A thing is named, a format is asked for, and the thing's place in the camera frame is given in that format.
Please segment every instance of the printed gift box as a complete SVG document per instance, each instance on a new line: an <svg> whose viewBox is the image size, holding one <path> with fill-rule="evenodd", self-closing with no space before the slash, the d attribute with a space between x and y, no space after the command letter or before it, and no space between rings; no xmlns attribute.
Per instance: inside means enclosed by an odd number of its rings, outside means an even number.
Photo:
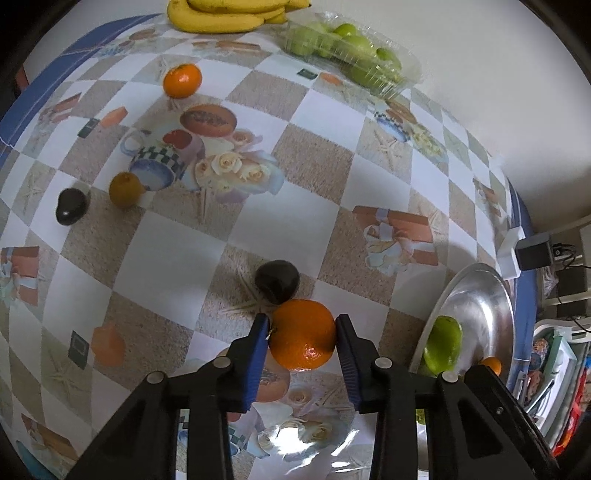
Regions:
<svg viewBox="0 0 591 480"><path fill-rule="evenodd" d="M21 299L37 306L39 247L6 247L0 252L1 293L4 303Z"/></svg>
<svg viewBox="0 0 591 480"><path fill-rule="evenodd" d="M410 263L439 264L427 217L363 206L355 207L353 214L367 242L369 268L390 277Z"/></svg>

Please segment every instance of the white wall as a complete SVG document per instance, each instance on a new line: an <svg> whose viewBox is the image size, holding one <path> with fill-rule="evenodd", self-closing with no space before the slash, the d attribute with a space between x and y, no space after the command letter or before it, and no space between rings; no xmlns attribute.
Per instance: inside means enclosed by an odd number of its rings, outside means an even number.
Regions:
<svg viewBox="0 0 591 480"><path fill-rule="evenodd" d="M412 49L421 90L492 153L539 229L591 212L591 85L518 0L314 0ZM30 78L93 27L165 0L81 0L25 62Z"/></svg>

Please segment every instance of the plastic container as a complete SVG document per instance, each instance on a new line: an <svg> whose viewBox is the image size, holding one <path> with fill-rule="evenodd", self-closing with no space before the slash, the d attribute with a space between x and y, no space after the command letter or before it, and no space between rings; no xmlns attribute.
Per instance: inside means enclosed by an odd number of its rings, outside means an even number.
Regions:
<svg viewBox="0 0 591 480"><path fill-rule="evenodd" d="M422 80L421 65L413 54L351 18L306 8L288 14L287 19L282 35L284 51L320 67L331 63L372 95L389 100ZM332 33L342 24L355 26L354 43L351 36ZM378 57L378 49L385 59Z"/></svg>

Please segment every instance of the printed starfish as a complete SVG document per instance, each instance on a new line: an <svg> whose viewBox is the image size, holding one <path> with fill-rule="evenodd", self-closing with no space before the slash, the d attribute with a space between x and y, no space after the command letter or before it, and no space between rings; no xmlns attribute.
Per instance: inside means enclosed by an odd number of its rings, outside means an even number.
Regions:
<svg viewBox="0 0 591 480"><path fill-rule="evenodd" d="M37 180L39 180L39 178L41 178L41 174L40 173L35 173L35 174L30 175L28 177L28 180L27 180L27 187L28 187L28 189L27 189L27 191L24 194L24 197L25 197L25 205L24 205L24 208L23 208L23 212L25 212L25 213L26 213L27 209L29 208L29 201L31 200L31 198L34 195L43 194L44 193L44 190L40 189L37 186Z"/></svg>
<svg viewBox="0 0 591 480"><path fill-rule="evenodd" d="M238 305L233 305L219 310L218 314L224 313L226 315L236 315L247 313L265 313L266 315L270 315L275 309L275 306L266 301L262 294L260 294L258 290L252 286L241 268L237 268L236 270L238 271L238 280L240 285L249 298L247 301L239 303Z"/></svg>
<svg viewBox="0 0 591 480"><path fill-rule="evenodd" d="M69 377L70 368L72 367L73 364L68 362L66 364L66 366L64 367L64 365L60 361L55 359L51 350L49 350L49 358L50 358L51 363L53 364L53 367L55 369L55 372L50 375L50 378L61 384L61 386L63 387L63 389L66 392L66 398L68 400L68 403L70 404L70 406L73 407L73 405L72 405L73 391L77 391L79 393L84 393L84 390L82 390L80 387L78 387L74 383L74 381Z"/></svg>
<svg viewBox="0 0 591 480"><path fill-rule="evenodd" d="M374 127L374 134L379 142L378 151L388 157L390 170L394 172L394 165L398 159L400 159L400 155L398 155L394 150L394 148L398 145L398 140L396 140L394 137L392 140L389 140L378 126Z"/></svg>

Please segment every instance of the metal screw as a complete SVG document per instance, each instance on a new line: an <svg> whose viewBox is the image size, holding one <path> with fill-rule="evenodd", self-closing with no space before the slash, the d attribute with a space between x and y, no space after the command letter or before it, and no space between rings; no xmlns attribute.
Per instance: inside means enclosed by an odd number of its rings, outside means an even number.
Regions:
<svg viewBox="0 0 591 480"><path fill-rule="evenodd" d="M451 370L444 371L441 374L441 378L444 379L447 383L456 383L457 382L457 374L455 374Z"/></svg>
<svg viewBox="0 0 591 480"><path fill-rule="evenodd" d="M216 368L226 368L229 367L232 361L227 356L218 356L213 361L213 366Z"/></svg>
<svg viewBox="0 0 591 480"><path fill-rule="evenodd" d="M155 385L155 384L160 383L162 380L164 380L164 377L165 377L165 375L163 372L156 370L155 372L148 374L148 376L146 377L146 380L148 381L148 383Z"/></svg>
<svg viewBox="0 0 591 480"><path fill-rule="evenodd" d="M392 366L392 361L386 356L381 356L375 359L375 366L386 370Z"/></svg>

